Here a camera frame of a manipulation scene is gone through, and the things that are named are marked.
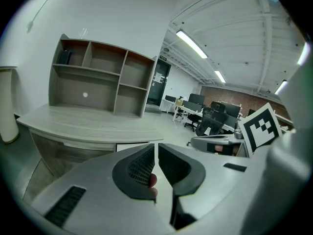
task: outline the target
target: black office chair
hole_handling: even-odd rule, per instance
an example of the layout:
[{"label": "black office chair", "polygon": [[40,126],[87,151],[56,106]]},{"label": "black office chair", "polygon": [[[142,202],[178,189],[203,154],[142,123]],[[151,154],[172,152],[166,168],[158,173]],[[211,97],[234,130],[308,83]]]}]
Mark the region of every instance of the black office chair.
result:
[{"label": "black office chair", "polygon": [[211,128],[209,135],[217,135],[228,119],[224,112],[217,112],[213,108],[205,107],[201,123],[196,127],[197,136],[203,136],[208,127]]},{"label": "black office chair", "polygon": [[201,119],[200,116],[195,115],[195,114],[188,114],[187,117],[192,123],[185,123],[184,127],[186,126],[191,126],[192,127],[192,131],[194,132],[196,129],[196,126],[194,126],[194,123],[198,123]]}]

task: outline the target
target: table leg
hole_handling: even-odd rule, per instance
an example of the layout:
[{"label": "table leg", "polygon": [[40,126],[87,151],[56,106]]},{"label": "table leg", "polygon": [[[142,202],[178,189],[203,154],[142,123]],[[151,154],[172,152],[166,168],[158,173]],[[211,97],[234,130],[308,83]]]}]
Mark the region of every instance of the table leg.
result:
[{"label": "table leg", "polygon": [[183,112],[182,112],[182,115],[181,115],[181,120],[180,120],[180,122],[182,122],[182,120],[184,119],[184,115],[185,115],[185,112],[186,112],[186,111],[183,111]]},{"label": "table leg", "polygon": [[174,116],[173,116],[173,120],[172,120],[172,122],[174,122],[174,121],[175,121],[177,111],[178,111],[178,106],[176,106],[176,107],[175,107],[175,110],[174,110]]},{"label": "table leg", "polygon": [[163,101],[163,99],[162,99],[161,104],[160,104],[160,107],[159,107],[159,110],[161,110],[161,111],[162,111],[162,106],[163,106],[163,104],[164,104],[164,101]]},{"label": "table leg", "polygon": [[167,103],[168,105],[167,105],[167,110],[166,110],[166,113],[168,113],[168,111],[170,110],[170,106],[171,106],[171,104],[170,103]]}]

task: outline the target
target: wooden shelf unit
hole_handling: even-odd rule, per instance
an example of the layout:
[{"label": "wooden shelf unit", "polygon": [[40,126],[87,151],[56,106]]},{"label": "wooden shelf unit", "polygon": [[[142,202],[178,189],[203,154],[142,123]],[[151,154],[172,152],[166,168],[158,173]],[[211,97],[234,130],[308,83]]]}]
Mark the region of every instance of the wooden shelf unit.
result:
[{"label": "wooden shelf unit", "polygon": [[[62,50],[68,65],[57,64]],[[130,50],[62,35],[52,61],[49,105],[76,105],[142,117],[157,60]]]},{"label": "wooden shelf unit", "polygon": [[119,84],[114,113],[142,117],[147,91]]},{"label": "wooden shelf unit", "polygon": [[121,74],[121,83],[148,89],[154,63],[150,58],[129,51]]}]

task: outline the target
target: cylindrical pillar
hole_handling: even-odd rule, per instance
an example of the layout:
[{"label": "cylindrical pillar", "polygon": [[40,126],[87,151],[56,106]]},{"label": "cylindrical pillar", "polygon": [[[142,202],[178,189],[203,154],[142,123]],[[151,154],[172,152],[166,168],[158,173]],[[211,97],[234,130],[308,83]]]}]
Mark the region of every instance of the cylindrical pillar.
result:
[{"label": "cylindrical pillar", "polygon": [[0,135],[4,143],[12,143],[19,135],[11,99],[12,69],[0,69]]}]

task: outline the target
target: fluorescent light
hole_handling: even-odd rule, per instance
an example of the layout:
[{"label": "fluorescent light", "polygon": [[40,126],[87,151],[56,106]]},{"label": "fluorescent light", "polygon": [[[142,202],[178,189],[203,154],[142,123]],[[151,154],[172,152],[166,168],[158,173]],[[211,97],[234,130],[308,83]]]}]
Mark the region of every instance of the fluorescent light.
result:
[{"label": "fluorescent light", "polygon": [[303,65],[303,63],[307,60],[309,52],[310,52],[310,46],[308,45],[308,43],[305,43],[303,46],[301,56],[298,60],[298,65]]},{"label": "fluorescent light", "polygon": [[226,83],[226,81],[225,81],[225,79],[223,78],[222,74],[221,74],[218,70],[216,70],[215,73],[216,73],[216,75],[219,77],[219,79],[222,81],[222,83]]},{"label": "fluorescent light", "polygon": [[185,32],[179,30],[176,35],[183,39],[192,49],[194,49],[200,57],[207,58],[207,55],[202,51],[202,49],[200,49],[200,47]]},{"label": "fluorescent light", "polygon": [[282,82],[282,84],[278,87],[277,91],[275,92],[275,95],[278,95],[279,92],[288,84],[286,80]]}]

